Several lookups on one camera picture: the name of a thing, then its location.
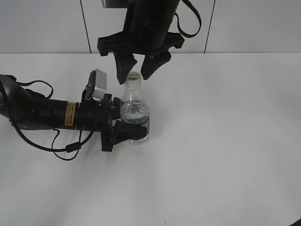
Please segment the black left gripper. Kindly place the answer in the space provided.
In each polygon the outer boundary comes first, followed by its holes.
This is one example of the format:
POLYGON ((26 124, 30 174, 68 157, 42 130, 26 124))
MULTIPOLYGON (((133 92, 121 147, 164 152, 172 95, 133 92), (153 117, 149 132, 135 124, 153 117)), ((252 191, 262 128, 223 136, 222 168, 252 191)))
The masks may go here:
MULTIPOLYGON (((120 108, 123 101, 111 94, 105 94, 102 100, 85 99, 86 93, 82 94, 78 109, 77 130, 88 131, 88 136, 81 141, 84 145, 89 141, 94 132, 101 133, 103 152, 111 152, 113 142, 111 140, 112 121, 120 119, 120 108)), ((131 124, 116 121, 114 126, 114 144, 128 140, 140 140, 148 135, 148 128, 139 124, 131 124)))

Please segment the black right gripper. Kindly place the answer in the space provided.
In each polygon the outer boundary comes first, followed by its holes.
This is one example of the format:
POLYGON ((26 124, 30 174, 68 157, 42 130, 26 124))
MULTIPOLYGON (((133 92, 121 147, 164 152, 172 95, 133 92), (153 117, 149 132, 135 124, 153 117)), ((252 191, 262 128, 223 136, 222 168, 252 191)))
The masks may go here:
POLYGON ((171 59, 170 48, 181 48, 184 38, 179 33, 165 30, 147 30, 143 32, 118 32, 100 37, 97 48, 101 56, 114 54, 117 79, 125 83, 128 74, 137 64, 133 54, 145 55, 141 74, 148 80, 156 70, 171 59))

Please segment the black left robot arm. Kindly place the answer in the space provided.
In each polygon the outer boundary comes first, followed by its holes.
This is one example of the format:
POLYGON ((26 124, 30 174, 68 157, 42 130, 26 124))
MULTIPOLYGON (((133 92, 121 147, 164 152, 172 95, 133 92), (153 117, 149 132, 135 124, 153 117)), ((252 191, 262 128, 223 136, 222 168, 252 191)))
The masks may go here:
POLYGON ((113 146, 130 139, 141 139, 147 128, 122 122, 120 99, 105 94, 102 100, 85 98, 81 102, 51 99, 28 89, 30 83, 17 82, 11 75, 0 76, 0 114, 9 119, 19 136, 28 144, 48 152, 79 150, 93 135, 101 133, 103 152, 111 152, 113 146), (67 129, 88 131, 84 141, 78 141, 61 149, 51 149, 33 143, 25 137, 24 130, 67 129))

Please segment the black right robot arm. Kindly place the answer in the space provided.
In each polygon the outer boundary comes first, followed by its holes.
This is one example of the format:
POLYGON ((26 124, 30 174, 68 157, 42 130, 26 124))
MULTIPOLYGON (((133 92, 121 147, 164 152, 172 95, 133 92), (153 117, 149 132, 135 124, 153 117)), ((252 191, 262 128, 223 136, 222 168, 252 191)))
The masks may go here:
POLYGON ((141 75, 147 80, 170 61, 170 48, 182 47, 184 38, 168 31, 178 4, 177 0, 132 0, 127 4, 123 30, 98 39, 101 56, 114 54, 120 84, 136 65, 135 54, 144 56, 141 75))

